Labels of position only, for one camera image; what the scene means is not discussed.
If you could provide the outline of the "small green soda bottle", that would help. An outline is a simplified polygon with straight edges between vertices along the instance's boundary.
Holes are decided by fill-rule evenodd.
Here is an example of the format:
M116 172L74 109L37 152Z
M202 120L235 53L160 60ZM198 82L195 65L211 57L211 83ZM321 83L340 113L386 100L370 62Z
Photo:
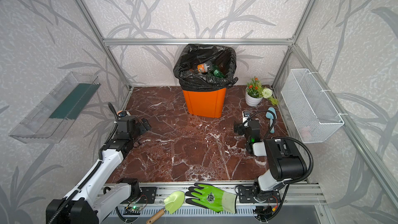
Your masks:
M217 78L225 78L225 75L219 69L214 69L212 74Z

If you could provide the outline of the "orange cap bottle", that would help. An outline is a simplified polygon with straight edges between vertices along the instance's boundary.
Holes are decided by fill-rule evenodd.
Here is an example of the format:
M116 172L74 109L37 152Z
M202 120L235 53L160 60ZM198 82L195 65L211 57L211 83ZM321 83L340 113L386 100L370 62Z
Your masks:
M210 61L198 64L193 68L195 74L211 73L214 70L214 64Z

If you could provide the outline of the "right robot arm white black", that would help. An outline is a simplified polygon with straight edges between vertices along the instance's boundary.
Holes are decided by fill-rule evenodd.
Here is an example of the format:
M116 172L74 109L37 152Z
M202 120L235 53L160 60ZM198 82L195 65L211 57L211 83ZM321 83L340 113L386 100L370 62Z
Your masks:
M314 168L314 158L302 142L291 137L260 138L257 120L234 122L234 133L246 139L247 151L267 159L268 170L252 186L236 187L240 203L283 203L287 186L307 179Z

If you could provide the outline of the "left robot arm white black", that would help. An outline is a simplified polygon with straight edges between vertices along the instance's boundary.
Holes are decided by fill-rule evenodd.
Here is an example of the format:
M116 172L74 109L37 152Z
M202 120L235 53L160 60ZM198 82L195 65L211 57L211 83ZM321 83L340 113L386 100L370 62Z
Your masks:
M140 199L143 193L135 178L123 178L101 197L97 195L134 148L137 139L149 130L151 125L145 118L119 117L113 139L101 147L99 158L90 171L65 197L49 203L46 223L100 224L122 202Z

